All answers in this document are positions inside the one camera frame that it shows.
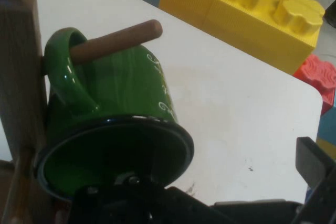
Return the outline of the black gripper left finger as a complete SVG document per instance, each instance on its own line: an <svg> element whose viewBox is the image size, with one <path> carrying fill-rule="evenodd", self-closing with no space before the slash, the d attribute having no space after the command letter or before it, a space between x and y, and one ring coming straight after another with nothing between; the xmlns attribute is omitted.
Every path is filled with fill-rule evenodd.
<svg viewBox="0 0 336 224"><path fill-rule="evenodd" d="M70 223L232 223L232 219L176 187L147 179L89 185L72 200Z"/></svg>

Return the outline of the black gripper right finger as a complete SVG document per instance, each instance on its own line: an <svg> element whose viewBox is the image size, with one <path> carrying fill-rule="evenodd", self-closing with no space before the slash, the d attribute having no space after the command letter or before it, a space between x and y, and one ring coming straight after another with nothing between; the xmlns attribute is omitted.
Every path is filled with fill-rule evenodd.
<svg viewBox="0 0 336 224"><path fill-rule="evenodd" d="M299 137L296 169L312 193L292 223L335 223L335 161L311 138Z"/></svg>

